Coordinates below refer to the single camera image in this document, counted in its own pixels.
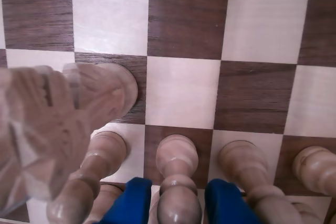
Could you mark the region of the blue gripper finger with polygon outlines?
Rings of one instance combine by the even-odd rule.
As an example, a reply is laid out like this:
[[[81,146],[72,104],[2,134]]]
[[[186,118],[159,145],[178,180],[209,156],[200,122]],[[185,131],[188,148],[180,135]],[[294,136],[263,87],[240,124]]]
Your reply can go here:
[[[238,187],[221,179],[213,179],[207,184],[205,208],[209,223],[261,223],[243,200]]]
[[[139,223],[149,219],[152,181],[135,177],[125,185],[124,192],[102,217],[101,223]]]

